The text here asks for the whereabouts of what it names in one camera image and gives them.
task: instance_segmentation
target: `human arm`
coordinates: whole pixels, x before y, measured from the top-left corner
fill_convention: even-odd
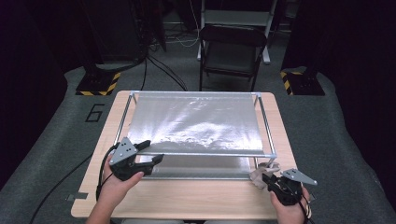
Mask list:
[[[305,221],[305,210],[303,211],[301,206],[297,203],[295,205],[283,205],[276,194],[271,191],[271,203],[276,210],[278,224],[303,224]],[[300,200],[303,208],[306,208],[307,202],[309,202],[309,192],[303,187],[303,196]]]
[[[99,199],[87,219],[87,224],[108,224],[114,209],[123,200],[126,193],[136,185],[143,177],[144,173],[139,172],[131,178],[121,181],[116,178],[110,169],[111,155],[107,157],[103,171],[105,180],[101,189]]]

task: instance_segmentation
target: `black curtain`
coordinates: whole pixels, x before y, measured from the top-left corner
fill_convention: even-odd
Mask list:
[[[394,12],[385,0],[302,0],[282,69],[319,64],[335,86],[348,132],[396,210]]]

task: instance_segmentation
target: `person's left hand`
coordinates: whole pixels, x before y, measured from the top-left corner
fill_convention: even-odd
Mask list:
[[[109,164],[111,158],[112,155],[109,155],[106,159],[102,178],[106,182],[102,186],[98,202],[106,203],[106,205],[114,209],[123,200],[128,190],[142,179],[144,173],[139,172],[125,181],[119,180],[111,172]]]

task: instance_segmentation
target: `person's right hand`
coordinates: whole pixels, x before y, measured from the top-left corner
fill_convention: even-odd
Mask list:
[[[303,188],[304,197],[301,199],[303,208],[306,208],[306,203],[309,201],[309,192],[306,188]],[[302,210],[301,206],[297,203],[295,205],[283,205],[276,194],[271,191],[271,203],[276,210],[277,222],[279,224],[304,224],[306,211]]]

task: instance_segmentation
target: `chair seat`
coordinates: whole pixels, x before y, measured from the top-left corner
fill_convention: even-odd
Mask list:
[[[204,69],[225,73],[245,73],[254,76],[256,48],[235,44],[212,42],[207,48]]]

